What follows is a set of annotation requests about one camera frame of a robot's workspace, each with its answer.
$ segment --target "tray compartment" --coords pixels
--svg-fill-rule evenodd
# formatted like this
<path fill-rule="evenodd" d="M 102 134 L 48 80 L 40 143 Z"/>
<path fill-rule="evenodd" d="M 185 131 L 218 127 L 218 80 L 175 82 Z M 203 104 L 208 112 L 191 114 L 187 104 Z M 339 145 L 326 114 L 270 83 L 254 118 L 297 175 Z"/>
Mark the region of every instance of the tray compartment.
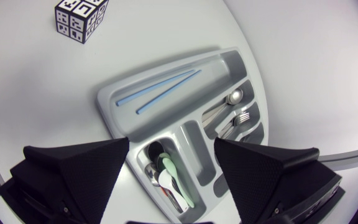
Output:
<path fill-rule="evenodd" d="M 216 169 L 198 123 L 186 122 L 180 126 L 176 136 L 200 185 L 205 186 L 210 183 L 216 175 Z"/>
<path fill-rule="evenodd" d="M 116 105 L 117 101 L 145 87 L 190 70 L 195 72 L 201 70 L 201 72 L 142 114 L 137 114 L 136 110 L 182 79 L 152 90 L 122 106 Z M 245 76 L 246 69 L 241 56 L 237 51 L 229 51 L 173 68 L 164 73 L 154 74 L 153 78 L 133 80 L 110 94 L 110 111 L 114 113 L 111 118 L 123 136 L 127 136 L 131 141 L 143 141 L 149 134 L 166 128 L 213 100 Z"/>
<path fill-rule="evenodd" d="M 259 107 L 257 103 L 254 103 L 249 109 L 245 110 L 249 112 L 249 119 L 242 124 L 235 126 L 232 133 L 226 137 L 228 140 L 235 140 L 241 133 L 247 132 L 254 127 L 260 119 Z"/>
<path fill-rule="evenodd" d="M 217 197 L 222 197 L 229 190 L 229 186 L 227 185 L 226 179 L 223 174 L 220 175 L 214 183 L 214 194 Z"/>
<path fill-rule="evenodd" d="M 230 116 L 233 111 L 240 111 L 243 107 L 247 106 L 249 103 L 251 103 L 254 100 L 254 98 L 255 98 L 254 89 L 252 88 L 250 80 L 247 80 L 245 83 L 240 85 L 238 88 L 241 89 L 244 94 L 240 103 L 238 103 L 236 105 L 226 105 L 219 112 L 219 114 L 212 120 L 212 122 L 210 122 L 208 125 L 205 126 L 205 128 L 204 128 L 205 133 L 210 139 L 215 139 L 218 136 L 218 132 L 216 131 L 216 128 L 223 122 L 223 120 L 225 118 Z M 219 101 L 219 103 L 215 104 L 210 109 L 205 111 L 204 114 L 213 110 L 215 107 L 222 105 L 223 103 L 225 103 L 225 100 L 226 100 L 226 96 L 224 98 L 222 98 Z"/>
<path fill-rule="evenodd" d="M 258 125 L 258 127 L 251 132 L 250 134 L 244 136 L 240 139 L 240 142 L 248 142 L 252 144 L 260 144 L 262 143 L 263 139 L 265 137 L 265 131 L 264 126 L 262 123 Z"/>
<path fill-rule="evenodd" d="M 190 196 L 192 201 L 195 203 L 195 207 L 189 208 L 186 212 L 179 214 L 175 209 L 175 207 L 172 205 L 171 201 L 169 201 L 169 198 L 165 196 L 165 194 L 162 192 L 160 187 L 153 188 L 154 189 L 153 195 L 157 194 L 159 197 L 161 197 L 165 202 L 165 204 L 168 205 L 169 209 L 175 214 L 175 216 L 177 216 L 179 220 L 181 220 L 181 222 L 190 223 L 196 221 L 196 219 L 198 219 L 199 217 L 202 216 L 202 214 L 204 214 L 206 210 L 206 205 L 203 202 L 198 192 L 197 186 L 192 181 L 191 175 L 186 169 L 186 166 L 181 156 L 181 152 L 178 150 L 177 145 L 175 144 L 174 140 L 171 138 L 161 138 L 161 139 L 156 139 L 154 141 L 158 141 L 159 143 L 161 143 L 161 145 L 164 148 L 164 151 L 171 156 L 172 162 L 177 168 L 178 178 L 181 181 L 182 187 L 184 188 L 185 192 Z M 141 168 L 143 168 L 143 170 L 147 164 L 152 162 L 147 156 L 147 146 L 144 147 L 138 153 L 137 162 L 138 165 Z"/>

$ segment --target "cutlery tray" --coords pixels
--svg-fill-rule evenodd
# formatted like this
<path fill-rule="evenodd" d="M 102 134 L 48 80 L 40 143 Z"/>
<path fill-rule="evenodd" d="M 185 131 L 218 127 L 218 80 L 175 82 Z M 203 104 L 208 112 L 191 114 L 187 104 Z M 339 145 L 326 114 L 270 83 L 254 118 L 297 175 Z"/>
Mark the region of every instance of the cutlery tray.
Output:
<path fill-rule="evenodd" d="M 183 77 L 148 91 L 118 106 L 117 102 L 150 86 L 189 71 L 199 71 L 141 114 L 136 111 L 159 94 L 175 87 Z M 205 128 L 202 115 L 224 103 L 226 95 L 240 88 L 240 103 L 226 106 Z M 127 77 L 102 88 L 98 105 L 113 138 L 128 137 L 126 161 L 150 197 L 173 223 L 193 223 L 210 212 L 228 192 L 227 183 L 214 155 L 214 139 L 225 125 L 243 111 L 250 119 L 238 125 L 227 139 L 260 144 L 264 124 L 246 66 L 236 48 L 185 58 Z M 175 164 L 182 186 L 195 203 L 178 213 L 160 187 L 145 175 L 151 163 L 147 146 L 158 141 Z"/>

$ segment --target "green spoon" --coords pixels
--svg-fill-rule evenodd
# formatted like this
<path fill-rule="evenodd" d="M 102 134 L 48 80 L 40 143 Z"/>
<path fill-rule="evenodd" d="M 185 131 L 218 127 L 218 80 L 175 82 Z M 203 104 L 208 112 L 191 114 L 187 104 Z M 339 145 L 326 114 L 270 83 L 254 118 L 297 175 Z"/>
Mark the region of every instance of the green spoon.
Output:
<path fill-rule="evenodd" d="M 161 153 L 161 154 L 158 156 L 158 158 L 157 158 L 156 161 L 155 161 L 155 164 L 157 165 L 157 170 L 160 171 L 160 172 L 162 172 L 162 171 L 165 169 L 165 166 L 164 166 L 164 164 L 162 163 L 162 160 L 163 160 L 164 158 L 171 159 L 171 156 L 170 156 L 168 153 L 163 152 L 163 153 Z"/>
<path fill-rule="evenodd" d="M 168 171 L 168 173 L 171 174 L 171 176 L 177 182 L 179 191 L 180 191 L 181 195 L 183 196 L 183 198 L 185 198 L 187 204 L 189 204 L 189 206 L 191 208 L 194 208 L 194 203 L 191 201 L 189 196 L 187 196 L 186 192 L 181 187 L 181 184 L 180 184 L 179 178 L 178 178 L 177 168 L 175 167 L 175 165 L 172 162 L 172 160 L 170 160 L 169 158 L 163 158 L 162 163 L 164 164 L 164 166 L 165 166 L 166 170 Z"/>

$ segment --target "fork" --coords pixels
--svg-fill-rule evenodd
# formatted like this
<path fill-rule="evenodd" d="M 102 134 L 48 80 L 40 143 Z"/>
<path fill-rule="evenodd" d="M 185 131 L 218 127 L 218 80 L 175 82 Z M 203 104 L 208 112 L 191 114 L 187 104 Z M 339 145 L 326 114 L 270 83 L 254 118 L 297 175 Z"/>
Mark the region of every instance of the fork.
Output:
<path fill-rule="evenodd" d="M 230 136 L 230 134 L 234 131 L 234 128 L 250 119 L 249 112 L 242 112 L 241 114 L 237 115 L 233 118 L 232 122 L 227 124 L 221 131 L 222 136 L 221 139 L 226 139 Z"/>

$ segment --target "plastic spoon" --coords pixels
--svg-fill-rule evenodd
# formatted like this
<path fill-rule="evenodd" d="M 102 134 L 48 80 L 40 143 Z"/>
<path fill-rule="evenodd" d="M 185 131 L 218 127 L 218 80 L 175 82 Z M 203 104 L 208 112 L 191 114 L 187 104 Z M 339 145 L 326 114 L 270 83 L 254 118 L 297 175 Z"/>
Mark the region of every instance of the plastic spoon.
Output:
<path fill-rule="evenodd" d="M 169 174 L 175 179 L 175 181 L 177 182 L 178 188 L 180 193 L 182 194 L 182 196 L 185 198 L 187 204 L 189 204 L 189 206 L 191 208 L 194 208 L 194 203 L 193 201 L 191 201 L 191 199 L 189 198 L 189 196 L 187 196 L 186 192 L 183 190 L 183 188 L 181 187 L 179 178 L 178 178 L 178 173 L 177 173 L 177 168 L 175 167 L 174 163 L 172 162 L 172 160 L 168 159 L 168 158 L 163 158 L 162 159 L 162 163 L 165 166 L 165 170 L 167 170 L 169 172 Z"/>
<path fill-rule="evenodd" d="M 156 165 L 157 165 L 157 170 L 160 171 L 160 172 L 165 169 L 164 164 L 162 163 L 162 160 L 164 158 L 171 159 L 170 155 L 168 153 L 166 153 L 166 152 L 163 152 L 158 156 Z"/>
<path fill-rule="evenodd" d="M 158 182 L 161 187 L 171 191 L 183 211 L 186 211 L 189 208 L 189 205 L 187 204 L 186 200 L 173 188 L 172 176 L 168 173 L 166 169 L 160 173 L 160 176 L 158 177 Z"/>
<path fill-rule="evenodd" d="M 157 167 L 155 166 L 154 163 L 150 163 L 146 166 L 145 173 L 154 187 L 161 187 L 158 182 L 158 177 L 160 173 L 157 171 Z M 169 190 L 166 190 L 163 187 L 161 187 L 161 189 L 164 191 L 164 194 L 169 198 L 169 200 L 171 201 L 171 203 L 179 213 L 185 212 L 181 209 L 175 197 Z"/>

